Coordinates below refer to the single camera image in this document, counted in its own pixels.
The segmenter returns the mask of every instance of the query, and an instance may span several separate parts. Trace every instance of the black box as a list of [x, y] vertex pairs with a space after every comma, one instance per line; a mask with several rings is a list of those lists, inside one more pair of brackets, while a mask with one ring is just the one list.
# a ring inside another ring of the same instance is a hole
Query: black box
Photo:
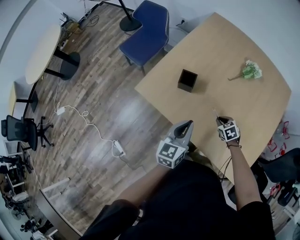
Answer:
[[178, 81], [178, 88], [192, 92], [197, 76], [198, 74], [183, 69]]

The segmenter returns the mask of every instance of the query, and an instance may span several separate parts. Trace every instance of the wooden floor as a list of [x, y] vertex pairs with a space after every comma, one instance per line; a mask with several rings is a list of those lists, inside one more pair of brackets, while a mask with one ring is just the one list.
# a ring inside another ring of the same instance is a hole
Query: wooden floor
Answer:
[[[53, 114], [57, 77], [45, 74], [37, 83], [37, 109], [33, 113], [29, 107], [26, 114], [36, 122], [41, 116], [47, 117], [46, 122], [51, 117], [54, 128], [49, 130], [48, 137], [55, 146], [38, 146], [30, 154], [43, 188], [71, 178], [48, 196], [62, 192], [52, 202], [82, 233], [105, 204], [156, 165], [157, 144], [171, 126], [134, 90], [143, 75], [139, 68], [128, 65], [118, 48], [129, 37], [119, 28], [125, 16], [123, 10], [104, 4], [91, 17], [94, 15], [100, 16], [97, 25], [86, 28], [81, 35], [73, 35], [65, 48], [67, 53], [79, 52], [81, 63], [70, 81], [60, 80], [55, 107], [60, 102], [60, 106], [74, 106], [80, 113], [89, 111], [87, 121], [99, 128], [103, 138], [121, 142], [127, 154], [123, 160], [129, 166], [120, 158], [112, 157], [111, 142], [101, 141], [95, 128], [86, 126], [75, 110], [67, 107], [62, 115]], [[145, 67], [146, 72], [159, 58]], [[58, 71], [60, 64], [61, 60], [56, 58], [49, 68]], [[224, 181], [223, 185], [227, 196], [232, 184]], [[34, 204], [39, 185], [34, 174], [27, 176], [26, 188], [33, 200], [29, 213], [39, 218], [42, 215]], [[278, 229], [287, 217], [282, 209], [277, 210], [277, 215], [274, 227]]]

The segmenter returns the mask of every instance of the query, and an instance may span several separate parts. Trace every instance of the round table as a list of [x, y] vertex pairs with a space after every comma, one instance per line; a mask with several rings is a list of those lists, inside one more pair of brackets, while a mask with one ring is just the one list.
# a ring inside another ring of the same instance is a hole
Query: round table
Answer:
[[[44, 72], [60, 77], [62, 80], [69, 80], [75, 74], [80, 63], [80, 55], [77, 52], [72, 52], [68, 55], [59, 50], [57, 48], [59, 39], [59, 25], [52, 25], [41, 37], [25, 70], [26, 82], [28, 84], [37, 82]], [[55, 72], [47, 68], [53, 55], [63, 60], [60, 72]]]

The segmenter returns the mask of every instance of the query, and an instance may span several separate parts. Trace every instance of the person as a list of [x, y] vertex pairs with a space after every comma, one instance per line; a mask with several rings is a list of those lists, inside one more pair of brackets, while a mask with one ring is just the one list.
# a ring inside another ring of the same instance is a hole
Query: person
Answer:
[[[237, 210], [228, 206], [218, 175], [207, 164], [158, 165], [106, 205], [81, 240], [275, 239], [270, 206], [236, 140], [232, 156]], [[133, 225], [142, 208], [143, 215]]]

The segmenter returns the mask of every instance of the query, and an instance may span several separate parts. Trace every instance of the electrical outlet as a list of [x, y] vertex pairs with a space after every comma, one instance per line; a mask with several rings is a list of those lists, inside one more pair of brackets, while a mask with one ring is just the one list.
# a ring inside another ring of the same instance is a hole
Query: electrical outlet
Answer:
[[57, 115], [61, 115], [61, 114], [63, 114], [64, 112], [65, 112], [65, 107], [60, 107], [58, 110], [57, 110]]

